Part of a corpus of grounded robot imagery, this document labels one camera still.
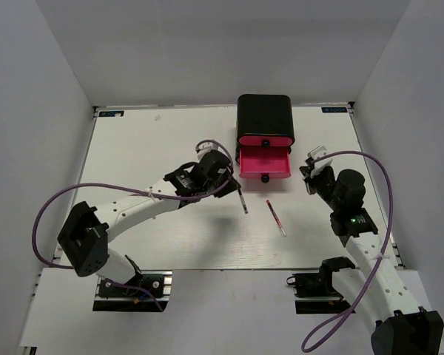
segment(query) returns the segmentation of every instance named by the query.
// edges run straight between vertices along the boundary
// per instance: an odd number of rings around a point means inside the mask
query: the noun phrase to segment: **white table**
[[[206,138],[220,141],[235,156],[236,112],[234,106],[143,108],[125,109],[123,117],[99,117],[81,181],[145,189],[182,163],[194,161],[195,144]],[[346,255],[331,230],[330,208],[318,196],[307,195],[298,167],[319,145],[330,152],[360,150],[350,116],[322,113],[320,107],[294,107],[293,119],[292,176],[268,184],[239,179],[248,215],[237,194],[211,197],[142,223],[111,246],[146,270],[318,268],[324,259]],[[341,156],[332,165],[336,173],[356,169],[365,176],[365,207],[383,237],[385,223],[364,160]],[[81,189],[76,202],[86,200],[94,206],[122,196],[106,189]],[[280,236],[266,199],[288,237]],[[395,263],[391,247],[387,253]],[[65,257],[62,262],[68,263]]]

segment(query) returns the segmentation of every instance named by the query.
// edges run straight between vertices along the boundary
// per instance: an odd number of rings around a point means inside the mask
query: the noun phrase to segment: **red pen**
[[[268,205],[269,210],[272,212],[273,217],[275,218],[276,224],[278,224],[278,228],[280,229],[281,234],[283,235],[283,237],[286,237],[286,232],[284,231],[284,228],[281,225],[280,219],[276,215],[276,212],[273,209],[272,204],[269,202],[269,200],[266,200],[266,204]]]

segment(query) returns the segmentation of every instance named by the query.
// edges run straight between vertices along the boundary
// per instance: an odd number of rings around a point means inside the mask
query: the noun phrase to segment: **white panel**
[[[95,277],[47,269],[21,344],[36,346],[37,355],[301,354],[305,335],[330,316],[296,314],[293,290],[286,286],[290,275],[175,271],[164,313],[125,314],[92,312]],[[417,273],[404,271],[401,277],[429,308]],[[356,315],[315,353],[373,354],[369,333]]]
[[[37,0],[92,104],[354,101],[408,0]]]
[[[14,353],[42,268],[31,249],[33,219],[74,183],[92,129],[92,108],[33,0],[0,0],[0,355]],[[53,255],[69,198],[42,223]]]
[[[235,156],[236,112],[236,107],[129,109],[121,118],[100,117],[82,181],[146,189],[181,164],[194,161],[196,143],[207,138],[220,141]],[[268,184],[239,179],[247,215],[236,193],[211,197],[126,231],[112,242],[112,248],[147,270],[318,268],[324,259],[347,255],[331,229],[330,208],[320,197],[307,195],[298,168],[307,153],[321,144],[331,152],[360,149],[349,114],[295,107],[293,117],[292,176]],[[384,238],[383,217],[364,160],[342,156],[332,165],[336,173],[356,169],[367,177],[365,207]],[[95,206],[122,195],[81,189],[76,201]],[[288,237],[280,236],[266,199],[271,200]]]
[[[356,107],[363,148],[391,173],[401,255],[444,318],[444,1],[411,2]]]

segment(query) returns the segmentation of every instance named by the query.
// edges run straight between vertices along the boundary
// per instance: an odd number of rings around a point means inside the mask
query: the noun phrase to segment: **pen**
[[[240,202],[242,202],[243,211],[245,212],[245,214],[248,214],[249,210],[246,207],[245,199],[243,198],[242,190],[240,189],[238,190],[238,196],[240,197]]]
[[[275,218],[276,224],[278,224],[278,228],[281,231],[281,234],[283,235],[283,237],[286,237],[286,232],[284,231],[283,226],[281,225],[280,219],[278,218],[278,216],[276,215],[275,210],[273,209],[272,204],[269,202],[269,200],[266,200],[266,204],[268,205],[269,210],[272,212],[273,217]]]

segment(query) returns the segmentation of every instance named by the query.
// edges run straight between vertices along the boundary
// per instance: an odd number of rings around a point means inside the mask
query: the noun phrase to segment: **robotic arm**
[[[346,257],[324,260],[319,283],[328,293],[338,292],[350,303],[356,300],[366,280],[377,272],[355,311],[371,333],[375,355],[438,354],[443,321],[436,311],[426,311],[404,285],[391,261],[382,255],[382,240],[369,213],[363,208],[364,177],[357,171],[341,171],[337,180],[332,159],[319,146],[308,154],[307,166],[300,167],[310,195],[318,194],[332,209],[332,230],[360,268]]]
[[[96,207],[89,207],[85,201],[76,204],[58,236],[76,274],[97,274],[117,283],[140,286],[140,269],[108,243],[145,220],[196,203],[213,192],[215,197],[236,190],[240,193],[231,160],[214,144],[201,146],[198,157],[198,163],[186,163],[151,185],[149,197],[130,195]]]

